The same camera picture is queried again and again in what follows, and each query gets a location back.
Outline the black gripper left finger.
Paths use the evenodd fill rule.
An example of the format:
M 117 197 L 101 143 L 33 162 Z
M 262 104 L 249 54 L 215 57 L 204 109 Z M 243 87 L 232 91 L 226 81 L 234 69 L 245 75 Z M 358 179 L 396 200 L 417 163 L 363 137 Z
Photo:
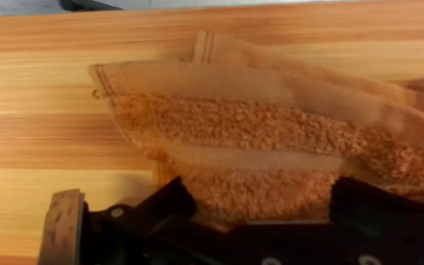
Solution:
M 86 229 L 149 235 L 171 216 L 189 219 L 195 213 L 195 199 L 183 185 L 181 178 L 174 178 L 136 206 L 121 201 L 105 210 L 86 212 Z

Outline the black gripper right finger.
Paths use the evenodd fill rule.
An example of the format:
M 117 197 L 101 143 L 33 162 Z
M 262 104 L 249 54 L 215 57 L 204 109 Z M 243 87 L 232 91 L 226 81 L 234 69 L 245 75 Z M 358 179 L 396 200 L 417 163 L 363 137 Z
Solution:
M 329 216 L 333 225 L 363 235 L 424 232 L 424 203 L 346 176 L 332 187 Z

